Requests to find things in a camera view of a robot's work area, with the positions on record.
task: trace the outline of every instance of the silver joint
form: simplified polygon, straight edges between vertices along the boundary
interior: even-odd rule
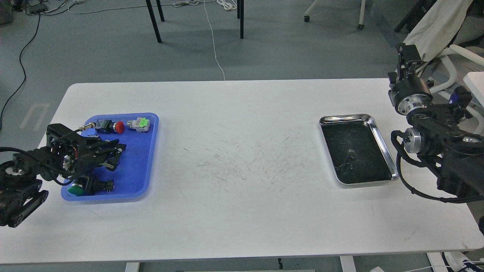
[[[464,138],[462,138],[462,141],[467,142],[467,143],[479,143],[480,142],[480,140],[478,138],[474,138],[474,137],[471,137],[471,136],[465,136]]]
[[[430,102],[428,96],[425,94],[417,93],[408,96],[404,100],[398,103],[398,112],[407,115],[409,112],[413,111],[416,108],[426,107]]]
[[[404,141],[405,151],[407,153],[418,153],[424,144],[424,136],[415,128],[408,128],[405,130],[407,139]]]

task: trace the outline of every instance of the white table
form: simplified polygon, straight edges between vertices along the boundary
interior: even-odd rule
[[[97,114],[160,118],[150,187],[136,202],[49,198],[18,228],[0,229],[0,263],[344,256],[470,250],[484,239],[465,204],[412,195],[400,181],[339,185],[322,116],[372,115],[408,127],[386,79],[75,84],[52,123]],[[436,178],[403,163],[439,196]]]
[[[484,72],[470,72],[464,77],[464,83],[481,103],[484,103]]]

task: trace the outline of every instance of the stainless steel tray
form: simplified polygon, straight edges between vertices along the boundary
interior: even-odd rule
[[[346,185],[398,178],[395,163],[368,114],[325,116],[319,120],[338,180]]]

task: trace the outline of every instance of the metal leg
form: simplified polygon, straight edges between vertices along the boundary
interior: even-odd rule
[[[362,0],[362,6],[360,8],[360,21],[358,23],[358,29],[359,30],[362,30],[363,27],[364,27],[364,24],[363,24],[363,17],[364,17],[364,7],[366,5],[366,0]]]
[[[162,22],[165,21],[165,16],[163,16],[163,10],[161,9],[160,0],[156,0],[156,6],[158,7],[158,13],[160,14],[160,19]]]
[[[304,16],[309,16],[309,13],[314,9],[314,7],[317,5],[319,0],[315,0],[307,9],[307,11],[304,13]]]
[[[447,268],[444,267],[445,263],[440,252],[427,253],[427,258],[430,261],[430,265],[434,266],[432,268],[434,272],[447,272]]]
[[[304,13],[304,22],[309,22],[309,13],[314,9],[314,7],[317,5],[319,0],[315,0],[307,9],[307,11]]]
[[[154,18],[153,7],[151,6],[151,0],[146,0],[146,6],[148,7],[148,12],[150,13],[151,23],[153,24],[154,34],[156,35],[156,40],[161,43],[160,32],[158,30],[158,25],[156,24],[156,19]]]
[[[241,19],[241,39],[243,39],[243,0],[237,0],[240,4],[240,19]]]
[[[343,272],[356,272],[353,256],[340,256],[341,268]]]
[[[139,272],[139,262],[129,262],[126,263],[126,269],[124,272]]]

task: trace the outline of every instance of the power strip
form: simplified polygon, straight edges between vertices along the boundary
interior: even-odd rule
[[[40,5],[27,8],[27,13],[29,14],[39,14],[44,11],[47,11],[47,6],[45,4],[40,4]]]

